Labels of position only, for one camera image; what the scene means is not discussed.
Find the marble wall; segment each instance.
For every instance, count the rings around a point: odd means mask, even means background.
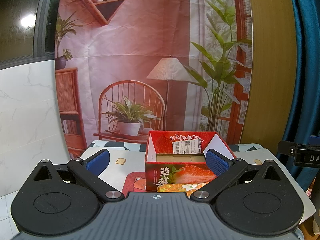
[[[70,157],[63,138],[54,60],[0,70],[0,196],[20,189],[43,159]]]

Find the floor lamp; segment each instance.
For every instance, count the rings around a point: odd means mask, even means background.
[[[168,96],[169,96],[169,81],[185,81],[195,82],[195,79],[185,70],[184,66],[177,58],[169,57],[162,58],[153,70],[147,76],[147,79],[157,79],[167,81],[167,91],[165,108],[168,109]]]

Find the pleated white lampshade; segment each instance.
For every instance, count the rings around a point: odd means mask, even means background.
[[[195,82],[177,58],[162,58],[147,76],[147,79]]]

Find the backdrop curtain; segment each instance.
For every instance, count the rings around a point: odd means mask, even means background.
[[[292,0],[292,3],[297,35],[297,73],[283,140],[307,144],[308,138],[317,135],[320,129],[320,0]],[[293,157],[277,154],[277,158],[307,190],[318,169],[294,166]]]

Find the white plant pot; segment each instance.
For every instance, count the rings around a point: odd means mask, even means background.
[[[137,136],[141,124],[140,123],[127,123],[127,122],[118,122],[118,129],[120,133]]]

